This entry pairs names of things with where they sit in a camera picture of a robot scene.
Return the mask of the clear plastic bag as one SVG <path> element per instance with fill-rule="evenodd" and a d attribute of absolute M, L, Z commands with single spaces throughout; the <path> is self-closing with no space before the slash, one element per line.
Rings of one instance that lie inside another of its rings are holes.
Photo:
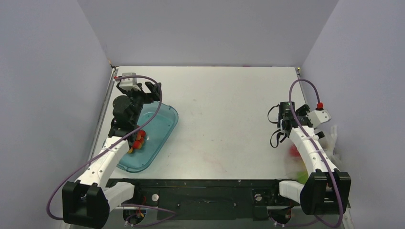
<path fill-rule="evenodd" d="M 339 154 L 335 153 L 335 146 L 338 138 L 338 126 L 333 125 L 330 128 L 330 132 L 324 131 L 324 134 L 325 137 L 320 139 L 319 143 L 332 163 L 337 168 L 341 168 L 341 157 Z M 284 157 L 284 168 L 287 177 L 293 180 L 293 172 L 306 170 L 306 167 L 302 157 L 291 157 L 288 153 Z"/>

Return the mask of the red fake apple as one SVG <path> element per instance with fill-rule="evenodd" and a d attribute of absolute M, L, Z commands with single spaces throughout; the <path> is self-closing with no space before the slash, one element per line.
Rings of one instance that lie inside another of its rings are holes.
<path fill-rule="evenodd" d="M 301 157 L 297 147 L 295 145 L 292 145 L 289 148 L 289 153 L 288 153 L 291 157 Z"/>

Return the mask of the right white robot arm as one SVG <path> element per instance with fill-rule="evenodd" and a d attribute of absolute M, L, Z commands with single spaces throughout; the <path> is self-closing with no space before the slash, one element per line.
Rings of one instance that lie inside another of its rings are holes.
<path fill-rule="evenodd" d="M 331 161 L 319 143 L 322 133 L 315 129 L 331 120 L 329 112 L 318 103 L 310 111 L 308 105 L 294 110 L 294 102 L 280 102 L 275 123 L 277 143 L 289 138 L 297 148 L 308 173 L 305 184 L 297 181 L 281 181 L 269 191 L 270 199 L 281 204 L 287 198 L 301 205 L 307 215 L 339 215 L 347 208 L 351 177 L 341 172 Z"/>

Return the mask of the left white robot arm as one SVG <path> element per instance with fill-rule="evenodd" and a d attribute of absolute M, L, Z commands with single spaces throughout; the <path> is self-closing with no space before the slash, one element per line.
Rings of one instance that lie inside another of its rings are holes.
<path fill-rule="evenodd" d="M 107 139 L 100 153 L 85 172 L 75 181 L 66 182 L 62 189 L 63 221 L 93 229 L 106 224 L 111 210 L 126 201 L 137 205 L 142 191 L 128 182 L 119 182 L 106 189 L 112 172 L 121 158 L 133 148 L 140 130 L 138 120 L 145 104 L 161 103 L 161 83 L 145 82 L 150 90 L 145 93 L 140 83 L 117 84 L 122 95 L 112 103 L 113 119 Z"/>

